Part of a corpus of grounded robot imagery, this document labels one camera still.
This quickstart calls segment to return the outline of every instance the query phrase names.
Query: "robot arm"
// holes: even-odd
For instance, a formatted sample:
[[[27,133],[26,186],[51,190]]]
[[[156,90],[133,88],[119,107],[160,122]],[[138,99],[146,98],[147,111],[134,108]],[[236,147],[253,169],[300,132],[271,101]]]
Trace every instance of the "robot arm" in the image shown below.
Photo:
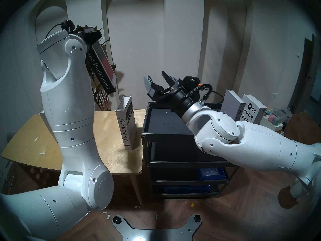
[[[85,65],[87,50],[100,37],[99,32],[69,28],[69,33],[58,31],[37,46],[44,74],[42,104],[63,164],[58,186],[2,195],[30,236],[52,240],[111,201],[113,178],[93,134],[94,99]]]
[[[169,79],[177,81],[164,72],[162,75],[167,82]],[[295,198],[304,191],[309,191],[321,168],[321,143],[306,145],[287,139],[261,125],[235,122],[223,112],[205,106],[202,101],[191,97],[186,99],[185,95],[190,95],[190,92],[196,89],[186,89],[184,84],[185,79],[177,84],[169,83],[171,89],[164,94],[160,93],[164,91],[163,88],[151,90],[158,85],[154,84],[150,77],[145,77],[149,97],[156,102],[168,104],[171,110],[181,117],[192,131],[200,150],[245,168],[283,171],[295,175],[300,183],[299,190],[291,191]]]

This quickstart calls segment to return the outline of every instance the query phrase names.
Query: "black and white book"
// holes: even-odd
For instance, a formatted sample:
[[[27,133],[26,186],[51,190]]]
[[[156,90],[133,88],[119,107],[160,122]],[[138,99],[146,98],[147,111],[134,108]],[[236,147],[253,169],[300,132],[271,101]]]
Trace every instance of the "black and white book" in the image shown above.
[[[243,101],[245,102],[245,108],[241,116],[241,121],[260,124],[266,111],[266,106],[252,95],[244,94]]]

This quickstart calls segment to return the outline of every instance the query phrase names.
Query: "doorway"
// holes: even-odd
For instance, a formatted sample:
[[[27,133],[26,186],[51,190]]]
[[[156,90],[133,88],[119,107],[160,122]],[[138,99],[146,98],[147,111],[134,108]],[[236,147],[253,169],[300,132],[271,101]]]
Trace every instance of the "doorway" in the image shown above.
[[[310,100],[320,57],[320,41],[313,34],[312,41],[304,39],[304,50],[301,68],[289,107],[292,113],[303,112]]]

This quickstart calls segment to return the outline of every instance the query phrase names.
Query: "book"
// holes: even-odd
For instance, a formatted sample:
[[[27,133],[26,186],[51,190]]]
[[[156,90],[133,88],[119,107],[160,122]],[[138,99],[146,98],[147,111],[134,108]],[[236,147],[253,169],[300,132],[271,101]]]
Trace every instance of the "book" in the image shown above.
[[[92,31],[94,31],[93,28],[85,29],[85,32],[88,33]],[[90,64],[92,71],[95,73],[106,94],[114,93],[116,91],[117,77],[99,41],[96,41],[87,52],[86,62]]]
[[[266,111],[266,106],[252,95],[244,94],[242,99],[245,102],[245,107],[242,112],[241,121],[260,124]]]
[[[221,112],[230,116],[234,121],[240,121],[245,102],[234,91],[226,90]]]
[[[123,97],[116,109],[116,116],[125,150],[132,150],[136,136],[136,124],[131,96]]]

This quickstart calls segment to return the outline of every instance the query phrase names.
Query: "black shelf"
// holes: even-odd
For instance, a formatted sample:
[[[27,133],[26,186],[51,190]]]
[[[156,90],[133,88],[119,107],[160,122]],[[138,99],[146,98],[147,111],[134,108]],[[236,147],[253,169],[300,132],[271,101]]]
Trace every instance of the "black shelf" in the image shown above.
[[[151,168],[152,185],[217,185],[217,184],[226,184],[228,181],[229,181],[228,176],[226,179],[222,179],[222,180],[201,181],[198,178],[197,170],[195,168],[186,168],[186,169]]]
[[[150,167],[154,168],[207,168],[235,167],[227,160],[206,154],[196,146],[194,138],[186,145],[182,141],[151,142]]]
[[[153,186],[153,197],[162,197],[169,199],[185,199],[185,198],[208,198],[213,196],[218,196],[220,190],[217,186],[211,185],[210,192],[202,193],[161,193],[160,186]]]
[[[192,132],[166,105],[149,103],[141,133],[149,188],[153,197],[184,199],[218,196],[238,167],[202,152]],[[226,179],[201,181],[197,168],[222,167]],[[164,186],[209,185],[210,192],[165,193]]]

